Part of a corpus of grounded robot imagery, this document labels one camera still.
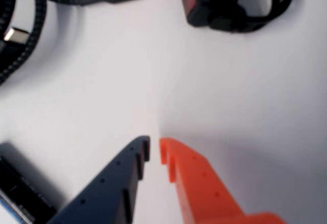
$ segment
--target black strap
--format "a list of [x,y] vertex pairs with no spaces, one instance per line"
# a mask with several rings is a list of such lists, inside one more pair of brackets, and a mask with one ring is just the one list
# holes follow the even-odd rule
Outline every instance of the black strap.
[[235,32],[255,31],[284,13],[291,2],[292,0],[272,0],[270,13],[263,17],[247,16],[245,10],[236,4],[223,15],[221,12],[214,12],[209,17],[209,26],[213,29],[229,29]]

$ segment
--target white surface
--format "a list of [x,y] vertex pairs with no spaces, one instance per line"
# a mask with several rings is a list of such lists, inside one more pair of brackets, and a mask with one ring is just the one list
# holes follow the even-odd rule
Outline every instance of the white surface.
[[5,209],[2,205],[0,205],[0,218],[1,223],[18,224],[17,220],[11,214],[9,214],[7,209]]
[[[55,186],[48,194],[61,207],[131,139],[149,134],[134,223],[182,223],[159,164],[160,136],[208,157],[245,212],[326,223],[325,2],[294,0],[246,35],[188,26],[181,0],[49,3],[37,51],[0,89],[0,141]],[[17,9],[17,26],[30,27],[32,3],[19,0],[31,15]]]

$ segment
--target black electronic device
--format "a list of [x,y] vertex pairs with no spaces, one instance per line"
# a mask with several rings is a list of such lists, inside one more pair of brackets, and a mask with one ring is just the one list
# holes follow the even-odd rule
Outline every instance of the black electronic device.
[[210,26],[230,32],[251,32],[280,16],[292,0],[272,0],[267,16],[248,16],[238,0],[183,0],[188,22],[195,26]]
[[55,208],[7,160],[0,157],[0,202],[24,224],[44,224]]

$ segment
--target black wristband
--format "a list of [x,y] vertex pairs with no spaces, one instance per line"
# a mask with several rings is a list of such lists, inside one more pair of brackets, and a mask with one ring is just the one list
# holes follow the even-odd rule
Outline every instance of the black wristband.
[[209,25],[230,32],[251,32],[280,16],[292,0],[272,0],[270,13],[263,17],[247,16],[238,0],[183,0],[188,22],[193,26]]

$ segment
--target charging cable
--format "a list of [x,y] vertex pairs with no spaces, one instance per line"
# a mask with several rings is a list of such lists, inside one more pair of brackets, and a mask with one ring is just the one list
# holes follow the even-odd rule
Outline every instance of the charging cable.
[[[35,0],[34,25],[30,33],[8,28],[16,0],[0,0],[0,85],[3,84],[33,53],[43,29],[46,2]],[[59,4],[86,6],[99,2],[119,3],[129,0],[49,0]]]

